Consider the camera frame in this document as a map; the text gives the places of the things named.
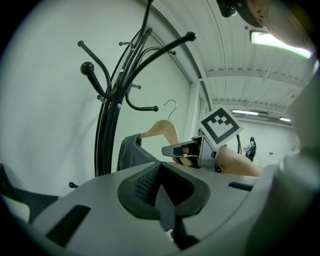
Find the wooden hanger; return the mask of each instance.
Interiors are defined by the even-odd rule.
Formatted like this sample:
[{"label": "wooden hanger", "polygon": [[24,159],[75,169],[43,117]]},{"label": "wooden hanger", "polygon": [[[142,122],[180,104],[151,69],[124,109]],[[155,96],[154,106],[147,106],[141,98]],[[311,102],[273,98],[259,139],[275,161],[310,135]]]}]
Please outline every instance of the wooden hanger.
[{"label": "wooden hanger", "polygon": [[156,122],[150,130],[140,133],[138,139],[150,138],[153,136],[164,135],[170,145],[178,144],[178,135],[175,126],[168,120]]}]

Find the gray garment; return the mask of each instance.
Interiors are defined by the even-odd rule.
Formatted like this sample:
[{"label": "gray garment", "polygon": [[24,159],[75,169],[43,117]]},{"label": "gray garment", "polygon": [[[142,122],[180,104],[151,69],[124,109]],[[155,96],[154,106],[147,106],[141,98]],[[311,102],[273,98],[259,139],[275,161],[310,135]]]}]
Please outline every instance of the gray garment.
[{"label": "gray garment", "polygon": [[116,171],[159,161],[141,147],[138,136],[139,134],[132,135],[122,141]]},{"label": "gray garment", "polygon": [[[116,171],[151,162],[159,162],[141,147],[139,134],[126,137],[121,144]],[[155,208],[160,212],[160,224],[165,231],[175,227],[175,206],[165,188],[160,185],[155,199]]]}]

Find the ceiling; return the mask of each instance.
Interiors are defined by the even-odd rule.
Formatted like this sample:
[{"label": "ceiling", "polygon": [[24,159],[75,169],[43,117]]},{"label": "ceiling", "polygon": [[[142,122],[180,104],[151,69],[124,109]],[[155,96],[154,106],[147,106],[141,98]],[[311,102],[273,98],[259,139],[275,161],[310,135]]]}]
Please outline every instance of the ceiling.
[{"label": "ceiling", "polygon": [[217,0],[156,0],[153,4],[188,44],[214,105],[261,112],[279,123],[313,75],[316,59],[250,41],[250,26],[238,14],[222,16]]}]

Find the black metal coat rack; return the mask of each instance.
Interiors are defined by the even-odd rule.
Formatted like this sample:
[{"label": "black metal coat rack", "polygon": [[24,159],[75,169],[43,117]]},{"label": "black metal coat rack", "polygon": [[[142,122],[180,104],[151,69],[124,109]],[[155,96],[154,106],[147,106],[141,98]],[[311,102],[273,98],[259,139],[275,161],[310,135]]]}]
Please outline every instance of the black metal coat rack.
[{"label": "black metal coat rack", "polygon": [[[115,73],[119,68],[124,54],[110,77],[109,72],[102,61],[84,44],[83,41],[78,42],[78,46],[81,47],[100,66],[106,79],[106,91],[104,91],[94,73],[94,65],[89,61],[86,61],[81,65],[81,73],[88,78],[92,87],[98,93],[97,98],[102,102],[97,122],[94,146],[94,169],[96,177],[111,173],[116,127],[124,98],[127,104],[134,110],[154,112],[159,110],[157,106],[137,107],[131,103],[129,93],[134,79],[147,65],[158,57],[165,53],[171,53],[174,55],[176,52],[172,51],[173,48],[196,39],[195,33],[188,32],[185,36],[172,41],[164,47],[150,47],[143,51],[146,41],[152,33],[151,27],[147,29],[147,22],[152,2],[153,0],[148,0],[147,2],[142,27],[137,34],[136,42],[133,43],[132,40],[131,42],[119,43],[120,46],[128,45],[124,54],[129,50],[129,48],[130,51],[122,65],[122,68],[120,69],[113,87],[111,81],[114,79]],[[156,52],[146,60],[142,61],[143,56],[150,51]]]}]

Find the gray plastic housing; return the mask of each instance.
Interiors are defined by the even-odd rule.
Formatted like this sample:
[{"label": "gray plastic housing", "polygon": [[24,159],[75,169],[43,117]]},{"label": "gray plastic housing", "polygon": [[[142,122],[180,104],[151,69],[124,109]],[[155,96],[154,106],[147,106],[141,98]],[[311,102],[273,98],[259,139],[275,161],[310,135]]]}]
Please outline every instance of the gray plastic housing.
[{"label": "gray plastic housing", "polygon": [[[320,188],[319,150],[302,149],[280,165],[266,166],[260,177],[195,169],[175,163],[204,181],[210,196],[193,216],[183,218],[189,235],[199,242],[180,250],[165,235],[159,220],[132,216],[117,197],[119,184],[154,163],[135,166],[89,180],[49,206],[32,232],[46,235],[79,204],[91,211],[65,246],[79,255],[257,255],[276,245],[308,210]],[[228,186],[252,185],[251,191]]]}]

